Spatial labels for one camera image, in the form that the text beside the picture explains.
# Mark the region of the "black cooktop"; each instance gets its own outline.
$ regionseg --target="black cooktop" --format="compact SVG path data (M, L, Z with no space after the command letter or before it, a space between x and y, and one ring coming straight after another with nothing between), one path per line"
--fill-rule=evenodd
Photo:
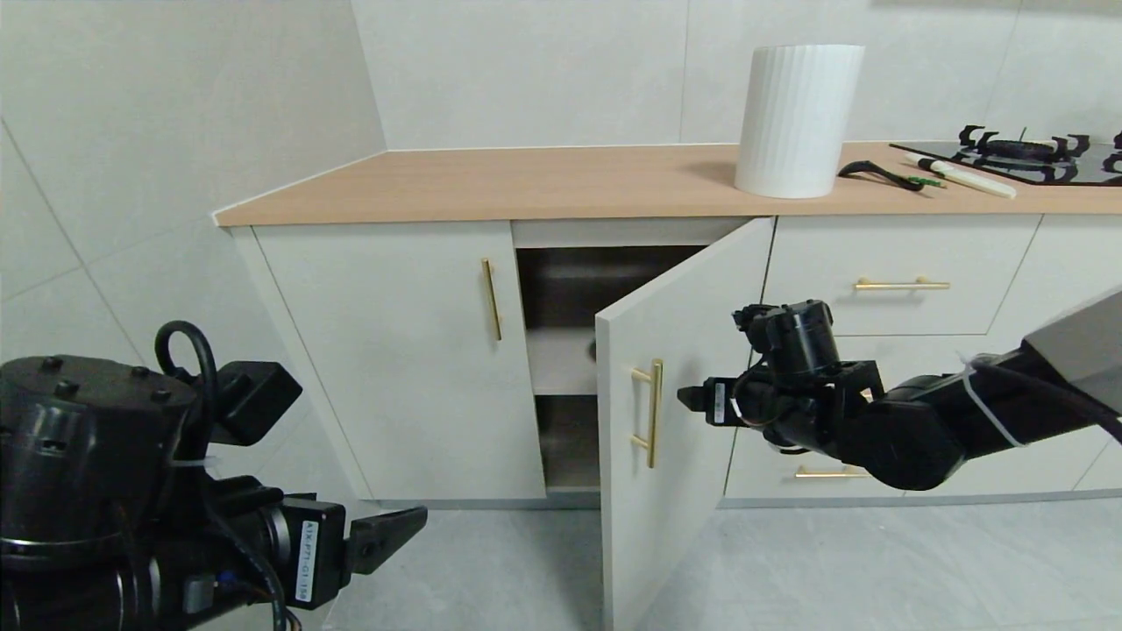
M1051 143L995 138L980 125L967 125L958 141L893 143L891 146L946 162L1043 186L1122 186L1122 132L1114 145L1091 143L1072 134Z

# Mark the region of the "gold cabinet handle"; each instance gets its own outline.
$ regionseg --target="gold cabinet handle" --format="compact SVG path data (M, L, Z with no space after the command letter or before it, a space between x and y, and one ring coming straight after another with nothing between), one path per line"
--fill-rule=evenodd
M491 319L495 321L495 341L503 341L503 317L498 314L498 299L495 298L495 266L489 258L484 259L484 280L487 281L487 298L490 299Z
M918 291L918 290L949 290L950 283L932 283L927 276L919 276L914 283L874 283L862 276L853 284L854 291Z
M865 469L846 465L845 467L842 467L842 470L837 472L811 472L807 470L807 467L804 466L799 466L799 469L794 472L794 477L800 479L806 479L806 478L828 479L828 478L873 477L873 476Z
M632 435L632 442L646 449L646 467L654 468L654 446L659 439L659 420L662 418L662 359L651 360L651 372L632 368L632 378L651 384L651 428L647 438Z

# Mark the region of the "white knife handle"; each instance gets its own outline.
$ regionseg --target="white knife handle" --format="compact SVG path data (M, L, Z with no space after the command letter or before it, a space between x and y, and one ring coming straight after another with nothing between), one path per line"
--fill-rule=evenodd
M942 175L945 179L950 180L963 186L969 186L971 189L976 189L978 191L984 191L991 195L997 195L999 198L1014 199L1017 198L1017 189L1010 186L1009 184L1002 184L988 177L978 175L976 173L971 173L962 168L955 168L954 166L938 159L932 159L927 156L921 156L919 154L907 153L904 157L908 162L912 164L920 164L920 161L931 161L930 171Z

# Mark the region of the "black robotic arm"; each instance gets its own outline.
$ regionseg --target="black robotic arm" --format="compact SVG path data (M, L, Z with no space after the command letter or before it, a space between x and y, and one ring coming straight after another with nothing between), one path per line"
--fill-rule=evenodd
M753 304L733 314L761 358L678 399L716 427L745 427L784 454L817 451L896 488L925 491L964 463L1100 424L1122 442L1122 291L975 358L954 375L885 391L875 362L843 362L829 307Z
M197 376L176 366L185 335ZM164 374L72 356L0 368L2 628L186 630L254 602L277 631L288 607L335 597L425 524L424 507L358 519L252 476L213 479L211 442L249 446L302 388L276 363L215 369L187 322L156 337Z

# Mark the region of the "gray tiled floor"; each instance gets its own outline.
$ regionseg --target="gray tiled floor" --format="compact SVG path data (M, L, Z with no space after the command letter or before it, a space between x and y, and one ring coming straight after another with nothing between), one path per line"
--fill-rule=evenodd
M337 631L595 630L591 511L434 512ZM1122 631L1122 499L718 511L643 631Z

